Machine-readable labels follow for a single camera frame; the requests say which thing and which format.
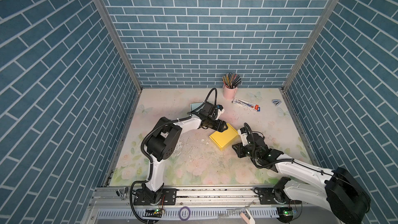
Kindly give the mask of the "yellow paper box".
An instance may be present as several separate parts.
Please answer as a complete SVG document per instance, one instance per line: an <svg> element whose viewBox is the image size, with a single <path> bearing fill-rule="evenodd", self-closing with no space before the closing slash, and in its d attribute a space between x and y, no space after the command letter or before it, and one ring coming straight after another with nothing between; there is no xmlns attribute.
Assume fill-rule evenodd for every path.
<svg viewBox="0 0 398 224"><path fill-rule="evenodd" d="M238 131L227 123L227 129L223 132L214 132L209 136L210 140L219 148L220 151L225 150L228 146L232 145L238 138Z"/></svg>

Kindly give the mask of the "light blue paper box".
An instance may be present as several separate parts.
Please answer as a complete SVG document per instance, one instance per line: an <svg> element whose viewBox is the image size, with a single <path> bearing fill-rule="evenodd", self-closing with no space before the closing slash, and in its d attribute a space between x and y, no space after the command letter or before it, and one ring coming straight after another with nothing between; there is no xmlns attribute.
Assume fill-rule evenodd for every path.
<svg viewBox="0 0 398 224"><path fill-rule="evenodd" d="M195 102L190 104L191 112L199 112L205 105L205 102Z"/></svg>

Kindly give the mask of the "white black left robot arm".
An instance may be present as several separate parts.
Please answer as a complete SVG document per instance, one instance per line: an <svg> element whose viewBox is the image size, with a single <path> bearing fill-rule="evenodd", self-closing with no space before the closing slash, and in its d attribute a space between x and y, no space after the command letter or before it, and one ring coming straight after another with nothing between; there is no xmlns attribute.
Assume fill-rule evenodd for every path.
<svg viewBox="0 0 398 224"><path fill-rule="evenodd" d="M175 120L166 117L159 119L141 146L142 153L149 159L149 174L144 188L150 192L158 192L163 187L164 161L173 154L182 134L197 129L226 131L227 123L220 119L223 113L222 105L204 102L200 109L189 112L187 117Z"/></svg>

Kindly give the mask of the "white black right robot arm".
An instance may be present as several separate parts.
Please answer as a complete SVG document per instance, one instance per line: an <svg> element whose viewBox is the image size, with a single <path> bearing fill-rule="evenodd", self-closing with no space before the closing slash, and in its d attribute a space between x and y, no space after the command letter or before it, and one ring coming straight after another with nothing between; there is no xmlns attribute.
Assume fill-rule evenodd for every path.
<svg viewBox="0 0 398 224"><path fill-rule="evenodd" d="M310 203L331 211L345 224L362 223L370 211L370 196L348 170L341 167L331 170L296 160L269 148L263 136L246 128L239 129L238 135L241 142L232 148L239 158L249 157L257 169L281 175L272 189L275 202Z"/></svg>

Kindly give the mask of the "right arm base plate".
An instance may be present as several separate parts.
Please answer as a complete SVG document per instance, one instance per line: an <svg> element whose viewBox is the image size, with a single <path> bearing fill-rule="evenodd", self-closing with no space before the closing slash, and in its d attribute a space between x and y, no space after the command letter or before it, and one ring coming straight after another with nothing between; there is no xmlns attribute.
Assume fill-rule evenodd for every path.
<svg viewBox="0 0 398 224"><path fill-rule="evenodd" d="M258 196L260 204L302 204L302 201L292 200L282 188L271 187L255 187L252 191Z"/></svg>

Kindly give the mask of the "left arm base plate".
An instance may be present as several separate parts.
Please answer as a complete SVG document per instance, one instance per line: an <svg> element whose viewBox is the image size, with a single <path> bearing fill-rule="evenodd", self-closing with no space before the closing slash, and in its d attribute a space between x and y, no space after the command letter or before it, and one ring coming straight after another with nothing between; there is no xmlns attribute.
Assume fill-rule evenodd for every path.
<svg viewBox="0 0 398 224"><path fill-rule="evenodd" d="M176 188L160 188L151 191L148 188L138 189L133 195L134 205L175 205L177 197Z"/></svg>

